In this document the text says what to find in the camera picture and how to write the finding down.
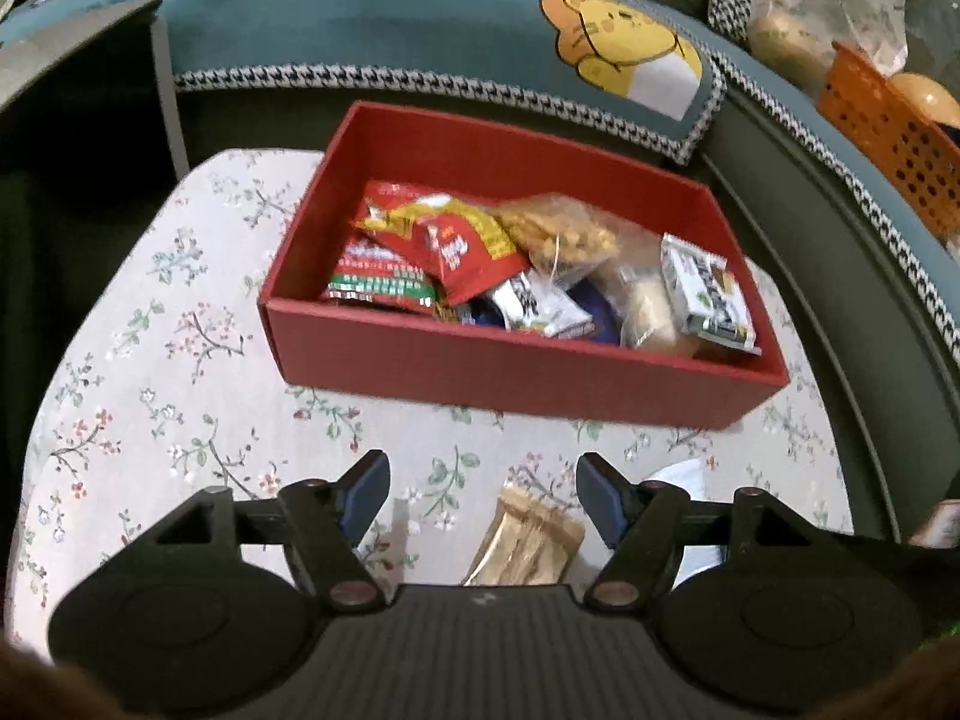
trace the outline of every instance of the ribbed black surface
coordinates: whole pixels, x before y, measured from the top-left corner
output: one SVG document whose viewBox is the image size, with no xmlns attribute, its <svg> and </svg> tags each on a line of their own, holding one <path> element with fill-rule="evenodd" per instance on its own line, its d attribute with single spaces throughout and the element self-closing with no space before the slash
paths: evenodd
<svg viewBox="0 0 960 720">
<path fill-rule="evenodd" d="M 224 720 L 733 720 L 676 675 L 642 624 L 565 587 L 412 586 L 341 618 L 285 685 Z"/>
</svg>

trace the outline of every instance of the houndstooth pillow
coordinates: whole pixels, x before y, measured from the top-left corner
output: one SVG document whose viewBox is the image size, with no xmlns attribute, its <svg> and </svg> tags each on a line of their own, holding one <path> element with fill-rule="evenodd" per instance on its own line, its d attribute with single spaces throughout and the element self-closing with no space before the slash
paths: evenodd
<svg viewBox="0 0 960 720">
<path fill-rule="evenodd" d="M 752 0 L 707 0 L 710 29 L 734 43 L 747 42 Z"/>
</svg>

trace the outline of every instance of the white plastic bag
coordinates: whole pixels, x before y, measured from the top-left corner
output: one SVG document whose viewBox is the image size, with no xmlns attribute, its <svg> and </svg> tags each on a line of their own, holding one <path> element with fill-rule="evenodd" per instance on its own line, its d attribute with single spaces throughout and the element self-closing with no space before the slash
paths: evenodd
<svg viewBox="0 0 960 720">
<path fill-rule="evenodd" d="M 833 41 L 860 47 L 885 76 L 906 63 L 906 0 L 752 0 L 750 51 L 771 70 L 819 93 Z"/>
</svg>

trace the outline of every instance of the floral tablecloth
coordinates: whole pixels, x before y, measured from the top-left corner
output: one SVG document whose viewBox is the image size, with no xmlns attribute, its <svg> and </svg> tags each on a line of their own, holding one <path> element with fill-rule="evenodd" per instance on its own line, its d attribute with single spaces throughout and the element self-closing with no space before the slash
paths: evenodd
<svg viewBox="0 0 960 720">
<path fill-rule="evenodd" d="M 226 151 L 181 182 L 70 344 L 37 415 L 8 570 L 7 631 L 46 653 L 58 600 L 189 495 L 334 479 L 382 448 L 392 490 L 360 554 L 385 584 L 456 583 L 514 480 L 579 515 L 576 459 L 640 480 L 703 464 L 707 498 L 758 485 L 811 521 L 850 514 L 827 415 L 772 279 L 755 276 L 793 377 L 724 432 L 531 418 L 288 386 L 256 294 L 320 154 Z M 245 548 L 286 574 L 278 548 Z M 608 552 L 592 527 L 570 581 Z"/>
</svg>

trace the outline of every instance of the black circular disc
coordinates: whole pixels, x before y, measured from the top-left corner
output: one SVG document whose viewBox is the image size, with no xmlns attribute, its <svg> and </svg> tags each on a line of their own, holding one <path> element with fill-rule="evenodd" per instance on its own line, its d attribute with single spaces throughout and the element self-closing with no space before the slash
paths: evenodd
<svg viewBox="0 0 960 720">
<path fill-rule="evenodd" d="M 886 674 L 920 645 L 910 600 L 882 577 L 722 566 L 662 601 L 659 636 L 691 678 L 741 704 L 803 712 Z"/>
<path fill-rule="evenodd" d="M 91 579 L 54 611 L 50 651 L 135 712 L 236 704 L 290 673 L 312 634 L 304 598 L 246 563 L 219 576 Z"/>
</svg>

